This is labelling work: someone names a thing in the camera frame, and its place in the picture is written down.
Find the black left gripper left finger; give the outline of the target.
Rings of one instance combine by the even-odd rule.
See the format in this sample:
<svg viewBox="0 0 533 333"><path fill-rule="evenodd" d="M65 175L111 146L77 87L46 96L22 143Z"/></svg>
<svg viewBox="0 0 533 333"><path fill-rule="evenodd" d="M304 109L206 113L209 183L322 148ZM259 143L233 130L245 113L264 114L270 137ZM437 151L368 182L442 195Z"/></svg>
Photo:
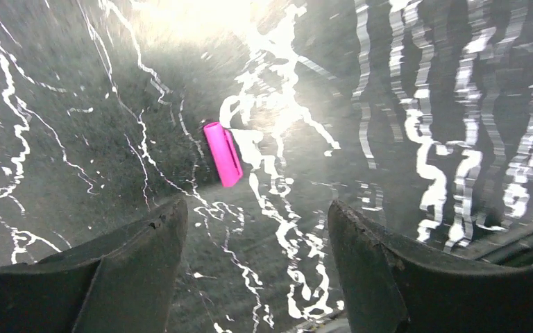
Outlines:
<svg viewBox="0 0 533 333"><path fill-rule="evenodd" d="M168 332L187 217L176 196L37 263L1 266L0 332Z"/></svg>

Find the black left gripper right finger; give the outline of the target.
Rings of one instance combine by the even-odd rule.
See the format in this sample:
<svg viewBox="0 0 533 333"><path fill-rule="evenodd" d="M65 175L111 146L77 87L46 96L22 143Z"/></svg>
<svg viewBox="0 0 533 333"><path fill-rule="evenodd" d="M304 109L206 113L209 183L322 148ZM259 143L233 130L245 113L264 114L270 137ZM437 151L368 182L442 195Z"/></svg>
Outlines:
<svg viewBox="0 0 533 333"><path fill-rule="evenodd" d="M533 332L533 225L449 254L335 200L328 228L352 332Z"/></svg>

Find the magenta pen cap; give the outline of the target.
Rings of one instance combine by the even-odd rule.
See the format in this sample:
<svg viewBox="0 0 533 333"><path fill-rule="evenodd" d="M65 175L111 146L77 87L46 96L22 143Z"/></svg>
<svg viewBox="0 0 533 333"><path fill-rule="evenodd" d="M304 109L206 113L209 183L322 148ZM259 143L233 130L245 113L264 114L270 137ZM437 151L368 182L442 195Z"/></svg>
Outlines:
<svg viewBox="0 0 533 333"><path fill-rule="evenodd" d="M243 176L242 166L229 130L219 122L204 125L203 132L208 142L217 172L224 187L233 187Z"/></svg>

